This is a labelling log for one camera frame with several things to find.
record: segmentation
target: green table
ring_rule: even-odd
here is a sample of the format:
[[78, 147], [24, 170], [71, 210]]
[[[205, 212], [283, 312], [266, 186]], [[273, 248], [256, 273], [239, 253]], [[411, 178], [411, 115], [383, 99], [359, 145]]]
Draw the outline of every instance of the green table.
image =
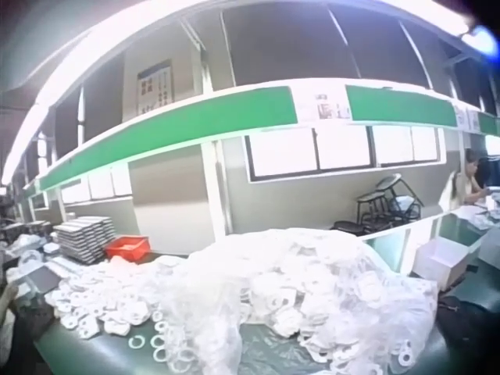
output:
[[[447, 214], [432, 219], [430, 238], [441, 235], [469, 247], [477, 247], [485, 232], [478, 231], [465, 220]], [[381, 256], [389, 259], [391, 268], [401, 265], [413, 226], [404, 226], [389, 233], [381, 232], [377, 238], [367, 239]], [[475, 302], [495, 313], [500, 313], [500, 270], [476, 260], [477, 273], [469, 273], [451, 294]], [[240, 375], [302, 375], [324, 368], [313, 362], [296, 340], [287, 340], [273, 334], [267, 327], [242, 325], [243, 355]], [[129, 337], [141, 334], [151, 338], [155, 332], [150, 322], [133, 327]], [[166, 364], [152, 358], [149, 344], [142, 349], [128, 347], [128, 338], [100, 334], [90, 341], [82, 341], [76, 332], [68, 331], [59, 322], [36, 342], [38, 351], [55, 375], [149, 375], [170, 373]], [[439, 330], [434, 327], [430, 340], [418, 363], [408, 375], [457, 375], [460, 370], [473, 366], [466, 356], [447, 347]]]

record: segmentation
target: hair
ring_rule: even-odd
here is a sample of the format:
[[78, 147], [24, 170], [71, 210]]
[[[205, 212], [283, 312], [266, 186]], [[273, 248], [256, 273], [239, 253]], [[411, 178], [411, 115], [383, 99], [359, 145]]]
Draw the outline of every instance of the hair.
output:
[[[466, 148], [466, 163], [467, 164], [476, 163], [478, 160], [479, 160], [479, 158], [477, 157], [477, 153], [470, 148]], [[457, 178], [459, 173], [460, 173], [460, 169], [453, 172], [452, 198], [456, 198], [456, 195], [457, 195], [456, 178]]]

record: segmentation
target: ceiling light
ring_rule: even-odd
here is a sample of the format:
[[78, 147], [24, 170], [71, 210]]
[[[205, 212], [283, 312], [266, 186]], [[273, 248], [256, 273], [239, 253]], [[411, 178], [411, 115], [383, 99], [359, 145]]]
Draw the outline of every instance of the ceiling light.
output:
[[498, 42], [486, 27], [476, 27], [470, 34], [465, 34], [462, 40], [488, 57], [498, 57]]
[[[80, 43], [71, 50], [57, 66], [38, 93], [35, 106], [31, 108], [16, 136], [7, 157], [2, 183], [9, 184], [14, 171], [47, 116], [48, 108], [57, 104], [64, 94], [94, 64], [117, 45], [154, 22], [193, 5], [209, 0], [148, 0], [110, 16], [92, 27]], [[466, 21], [460, 15], [431, 0], [376, 0], [405, 10], [451, 35], [459, 36], [469, 31]]]
[[10, 184], [13, 178], [14, 172], [23, 157], [24, 152], [28, 148], [33, 139], [33, 136], [37, 132], [40, 125], [44, 122], [45, 117], [48, 115], [48, 108], [44, 105], [33, 105], [26, 117], [24, 118], [23, 125], [19, 129], [16, 135], [14, 144], [10, 150], [7, 161], [3, 169], [2, 184]]

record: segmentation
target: clear plastic bag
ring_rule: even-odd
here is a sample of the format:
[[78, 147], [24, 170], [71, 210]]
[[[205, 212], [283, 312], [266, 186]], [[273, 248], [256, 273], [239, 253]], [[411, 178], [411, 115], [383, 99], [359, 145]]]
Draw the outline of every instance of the clear plastic bag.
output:
[[312, 359], [339, 375], [405, 372], [434, 322], [435, 283], [392, 272], [371, 247], [342, 232], [229, 236], [183, 266], [173, 315], [205, 375], [237, 373], [241, 303], [281, 337], [299, 332]]

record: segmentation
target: stool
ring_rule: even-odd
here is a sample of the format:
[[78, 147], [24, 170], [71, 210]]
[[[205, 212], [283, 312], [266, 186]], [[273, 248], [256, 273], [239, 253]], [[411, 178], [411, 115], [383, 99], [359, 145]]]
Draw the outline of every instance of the stool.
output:
[[[397, 195], [395, 185], [402, 183], [410, 192], [410, 195]], [[386, 193], [389, 191], [391, 197], [388, 199], [388, 208], [395, 221], [400, 223], [408, 223], [410, 221], [420, 219], [420, 206], [423, 205], [422, 201], [417, 197], [412, 188], [402, 179], [400, 173], [395, 173], [391, 176], [383, 178], [376, 186], [377, 191]]]
[[342, 232], [354, 234], [355, 236], [363, 236], [366, 234], [363, 225], [353, 223], [352, 221], [336, 221], [330, 230], [341, 230]]
[[[356, 202], [358, 203], [358, 211], [357, 211], [357, 215], [356, 215], [357, 224], [361, 224], [363, 222], [363, 216], [365, 216], [367, 213], [369, 213], [371, 220], [374, 220], [375, 216], [378, 213], [383, 213], [385, 199], [386, 199], [385, 194], [381, 191], [373, 191], [371, 193], [359, 196], [356, 199]], [[368, 210], [370, 212], [366, 212], [365, 214], [361, 214], [361, 208], [362, 208], [363, 204], [368, 204]]]

